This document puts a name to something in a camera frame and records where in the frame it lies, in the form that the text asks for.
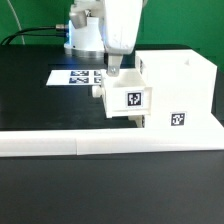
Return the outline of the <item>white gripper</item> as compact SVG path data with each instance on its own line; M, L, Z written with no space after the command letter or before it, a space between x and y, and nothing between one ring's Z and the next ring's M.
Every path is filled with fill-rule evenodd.
M103 0L103 42L109 53L107 66L109 76L119 75L122 55L133 51L142 7L143 0Z

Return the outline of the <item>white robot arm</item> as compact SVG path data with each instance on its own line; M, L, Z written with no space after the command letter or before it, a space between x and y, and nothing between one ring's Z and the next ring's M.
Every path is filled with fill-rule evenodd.
M66 53L108 55L107 74L118 76L124 55L132 53L148 0L74 0L70 7Z

